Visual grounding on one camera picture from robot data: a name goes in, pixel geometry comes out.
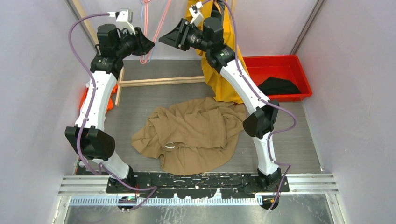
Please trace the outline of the pink wire hanger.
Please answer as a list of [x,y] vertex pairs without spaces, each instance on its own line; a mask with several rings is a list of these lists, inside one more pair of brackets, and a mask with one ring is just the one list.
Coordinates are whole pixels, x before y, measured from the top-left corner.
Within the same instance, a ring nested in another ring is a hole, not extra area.
[[[170,8],[171,2],[172,2],[172,0],[168,0],[166,2],[166,5],[165,5],[164,10],[163,10],[163,14],[162,14],[162,16],[161,16],[161,18],[160,18],[160,20],[158,22],[158,26],[157,26],[156,32],[154,34],[154,37],[153,37],[153,42],[154,43],[158,40],[160,31],[161,31],[162,26],[164,24],[164,21],[165,21],[165,18],[167,16],[168,10]],[[151,51],[148,54],[146,54],[144,56],[141,56],[140,57],[140,63],[141,64],[149,63],[151,61],[151,59],[152,59],[153,51],[154,51],[154,49],[151,49]]]

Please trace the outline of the yellow pleated skirt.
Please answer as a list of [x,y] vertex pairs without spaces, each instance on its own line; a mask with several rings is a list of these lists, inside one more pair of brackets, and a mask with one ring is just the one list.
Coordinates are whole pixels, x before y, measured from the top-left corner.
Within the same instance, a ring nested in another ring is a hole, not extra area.
[[[221,13],[218,12],[219,7],[224,7],[224,4],[219,0],[208,2],[201,8],[201,13],[205,18],[209,16],[220,17],[224,29],[225,44],[231,47],[232,50],[235,50],[235,32],[232,20],[230,19],[230,13],[227,9],[222,10]],[[242,99],[232,85],[208,64],[205,53],[201,50],[196,50],[196,53],[201,56],[201,68],[205,77],[205,82],[214,91],[214,100],[242,104]]]

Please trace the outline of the tan brown garment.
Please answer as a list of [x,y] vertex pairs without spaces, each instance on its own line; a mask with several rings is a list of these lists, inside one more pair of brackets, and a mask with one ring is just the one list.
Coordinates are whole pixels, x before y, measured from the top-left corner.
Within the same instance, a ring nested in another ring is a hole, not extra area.
[[209,172],[233,157],[246,116],[243,104],[212,97],[158,107],[132,136],[131,145],[141,155],[159,159],[165,172]]

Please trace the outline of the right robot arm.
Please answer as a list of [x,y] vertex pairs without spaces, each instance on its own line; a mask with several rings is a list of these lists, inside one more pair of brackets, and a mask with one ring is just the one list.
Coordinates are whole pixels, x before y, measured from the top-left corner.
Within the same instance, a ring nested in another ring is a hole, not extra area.
[[214,17],[204,19],[202,29],[186,19],[159,42],[187,51],[190,48],[205,53],[209,65],[214,68],[237,92],[249,116],[243,121],[245,132],[252,137],[258,157],[258,183],[262,190],[270,192],[282,185],[279,165],[273,162],[274,151],[270,134],[278,114],[279,103],[265,96],[243,69],[236,53],[225,44],[221,21]]

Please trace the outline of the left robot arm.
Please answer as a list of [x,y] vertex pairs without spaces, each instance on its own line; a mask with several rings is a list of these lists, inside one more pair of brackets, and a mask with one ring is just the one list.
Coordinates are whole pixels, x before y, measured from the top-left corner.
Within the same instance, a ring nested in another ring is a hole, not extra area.
[[129,193],[136,187],[134,171],[115,152],[115,139],[105,133],[104,122],[110,97],[124,66],[123,59],[129,55],[145,55],[155,44],[139,27],[131,31],[104,24],[98,27],[97,36],[99,43],[89,68],[87,95],[75,125],[66,127],[65,136],[82,161],[97,163],[96,173],[105,169],[112,182],[118,182],[118,187]]

